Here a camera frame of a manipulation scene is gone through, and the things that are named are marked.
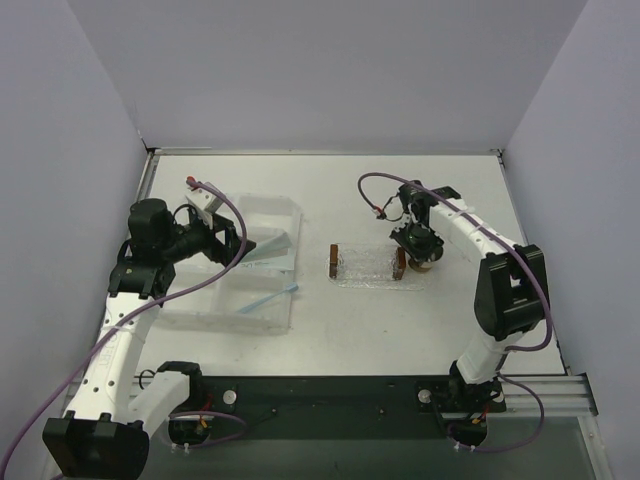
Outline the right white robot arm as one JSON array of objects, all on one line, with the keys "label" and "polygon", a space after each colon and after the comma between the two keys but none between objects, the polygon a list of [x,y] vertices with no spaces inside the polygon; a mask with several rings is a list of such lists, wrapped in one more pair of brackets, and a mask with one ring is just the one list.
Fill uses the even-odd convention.
[{"label": "right white robot arm", "polygon": [[546,268],[541,250],[522,246],[490,227],[457,191],[429,194],[419,182],[398,189],[400,225],[390,238],[416,271],[439,261],[450,243],[478,267],[473,311],[478,324],[464,352],[450,368],[451,394],[479,399],[494,383],[515,344],[546,318]]}]

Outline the clear plastic organizer box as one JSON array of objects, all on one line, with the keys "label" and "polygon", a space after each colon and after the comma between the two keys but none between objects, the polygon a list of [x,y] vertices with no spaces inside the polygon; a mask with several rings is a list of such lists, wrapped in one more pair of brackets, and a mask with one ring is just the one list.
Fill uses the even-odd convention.
[{"label": "clear plastic organizer box", "polygon": [[268,336],[288,332],[292,293],[277,297],[248,314],[237,311],[294,282],[302,210],[293,200],[283,196],[242,193],[234,194],[230,199],[244,218],[248,238],[256,244],[283,231],[289,235],[291,247],[288,250],[259,259],[293,254],[295,270],[280,272],[236,266],[215,283],[167,303],[156,321],[158,327]]}]

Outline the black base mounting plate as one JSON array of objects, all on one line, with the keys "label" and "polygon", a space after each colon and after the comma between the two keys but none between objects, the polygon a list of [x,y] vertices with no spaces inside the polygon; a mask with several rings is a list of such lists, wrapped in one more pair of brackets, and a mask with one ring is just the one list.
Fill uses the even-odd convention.
[{"label": "black base mounting plate", "polygon": [[247,440],[430,440],[456,423],[467,442],[506,410],[498,381],[435,376],[206,376],[198,405],[168,424],[178,444]]}]

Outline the aluminium front rail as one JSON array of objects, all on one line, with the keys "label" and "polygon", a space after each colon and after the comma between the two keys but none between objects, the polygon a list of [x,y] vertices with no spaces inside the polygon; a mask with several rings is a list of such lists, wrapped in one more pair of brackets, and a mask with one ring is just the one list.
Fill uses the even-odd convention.
[{"label": "aluminium front rail", "polygon": [[502,382],[503,405],[492,407],[489,417],[539,416],[539,405],[533,395],[517,382],[532,390],[543,404],[546,417],[597,416],[599,411],[588,379],[585,376],[508,376]]}]

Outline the cream metal cup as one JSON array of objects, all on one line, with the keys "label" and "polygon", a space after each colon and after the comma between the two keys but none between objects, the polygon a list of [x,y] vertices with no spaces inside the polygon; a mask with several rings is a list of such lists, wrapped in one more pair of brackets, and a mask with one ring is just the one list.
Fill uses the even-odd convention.
[{"label": "cream metal cup", "polygon": [[418,262],[413,258],[410,258],[407,264],[413,271],[419,274],[425,274],[434,267],[434,263],[431,261]]}]

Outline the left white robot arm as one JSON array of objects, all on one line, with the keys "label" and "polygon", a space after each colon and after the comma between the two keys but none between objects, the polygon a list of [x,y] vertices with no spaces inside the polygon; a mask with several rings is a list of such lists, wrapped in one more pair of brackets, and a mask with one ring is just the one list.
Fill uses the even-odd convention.
[{"label": "left white robot arm", "polygon": [[47,420],[42,439],[67,478],[137,479],[150,439],[173,413],[198,410],[208,395],[198,364],[166,361],[136,397],[132,383],[146,337],[163,306],[197,291],[171,293],[177,263],[197,254],[229,272],[254,248],[242,215],[210,221],[192,209],[176,222],[165,201],[136,202],[108,286],[103,330],[80,368],[64,414]]}]

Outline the light blue toothbrush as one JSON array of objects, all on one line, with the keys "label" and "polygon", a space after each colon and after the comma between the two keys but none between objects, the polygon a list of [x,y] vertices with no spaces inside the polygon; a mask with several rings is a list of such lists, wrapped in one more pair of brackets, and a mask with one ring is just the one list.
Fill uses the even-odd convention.
[{"label": "light blue toothbrush", "polygon": [[299,285],[296,282],[290,283],[290,284],[286,285],[282,290],[280,290],[280,291],[278,291],[276,293],[267,295],[264,298],[256,300],[253,303],[242,307],[241,309],[239,309],[237,311],[237,313],[238,314],[248,314],[251,311],[259,308],[260,306],[270,302],[271,300],[274,300],[275,298],[280,297],[280,296],[282,296],[284,294],[295,293],[298,289],[299,289]]}]

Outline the white dark-cap toothpaste tube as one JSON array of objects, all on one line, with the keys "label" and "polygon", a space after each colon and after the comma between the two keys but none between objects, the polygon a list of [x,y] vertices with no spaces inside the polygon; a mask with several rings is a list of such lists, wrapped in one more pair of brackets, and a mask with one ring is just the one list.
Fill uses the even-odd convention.
[{"label": "white dark-cap toothpaste tube", "polygon": [[242,261],[238,268],[275,270],[280,272],[290,272],[295,270],[295,256],[293,254],[271,256],[265,259],[255,259]]}]

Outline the green cap toothpaste tube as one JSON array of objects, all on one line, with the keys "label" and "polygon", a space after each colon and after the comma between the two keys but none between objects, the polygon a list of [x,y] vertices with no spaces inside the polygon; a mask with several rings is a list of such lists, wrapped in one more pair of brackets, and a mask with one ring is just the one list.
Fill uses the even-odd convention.
[{"label": "green cap toothpaste tube", "polygon": [[291,247],[289,235],[283,231],[269,239],[258,242],[256,246],[243,257],[244,261],[254,261],[263,256],[274,254],[280,250],[288,250]]}]

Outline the clear textured glass tray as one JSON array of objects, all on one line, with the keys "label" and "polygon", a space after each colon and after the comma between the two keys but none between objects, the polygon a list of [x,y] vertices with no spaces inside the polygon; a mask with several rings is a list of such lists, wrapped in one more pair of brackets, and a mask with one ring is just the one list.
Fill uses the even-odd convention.
[{"label": "clear textured glass tray", "polygon": [[420,291],[426,274],[410,267],[396,244],[334,243],[329,247],[328,279],[342,288]]}]

